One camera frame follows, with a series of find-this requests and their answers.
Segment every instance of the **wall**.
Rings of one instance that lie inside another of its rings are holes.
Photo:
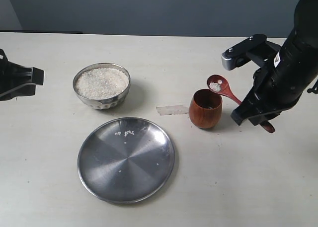
[[[286,37],[298,0],[11,0],[26,30]]]
[[[10,0],[0,0],[0,30],[21,30]]]

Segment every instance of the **wooden cup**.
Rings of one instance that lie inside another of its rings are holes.
[[[191,122],[201,128],[214,127],[221,118],[222,97],[209,89],[201,89],[195,92],[189,107]]]

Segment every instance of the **white table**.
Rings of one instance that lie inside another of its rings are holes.
[[[0,103],[1,227],[309,227],[318,223],[318,97],[304,93],[272,121],[274,134],[230,118],[224,98],[212,131],[188,115],[160,116],[156,106],[188,106],[212,74],[225,76],[239,98],[257,69],[232,72],[221,53],[242,38],[140,37],[1,33],[10,61],[45,71],[33,97]],[[271,39],[282,44],[284,39]],[[74,75],[100,62],[125,67],[131,91],[125,103],[99,112],[81,103]],[[77,155],[99,125],[124,116],[164,128],[177,149],[167,185],[137,205],[114,206],[81,184]]]

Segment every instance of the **stainless steel bowl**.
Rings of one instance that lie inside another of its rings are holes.
[[[115,204],[144,200],[168,180],[174,147],[158,125],[120,118],[93,131],[78,156],[79,177],[97,198]]]
[[[88,99],[88,98],[81,96],[80,94],[78,94],[78,92],[76,91],[76,88],[75,88],[75,85],[76,85],[76,82],[77,82],[79,76],[81,74],[83,74],[84,72],[87,72],[87,71],[90,71],[90,70],[96,69],[96,68],[112,68],[112,69],[117,69],[117,70],[123,72],[128,77],[128,80],[129,80],[128,86],[119,95],[111,97],[109,99],[97,100],[97,99]],[[130,88],[130,75],[129,75],[128,71],[125,68],[123,68],[122,66],[117,65],[117,64],[113,64],[113,63],[98,63],[98,64],[90,65],[90,66],[82,69],[80,72],[78,72],[73,79],[73,89],[74,89],[76,95],[78,96],[78,98],[84,104],[86,104],[94,109],[109,109],[109,108],[115,107],[116,105],[122,103],[125,100],[128,92],[129,92],[129,88]]]

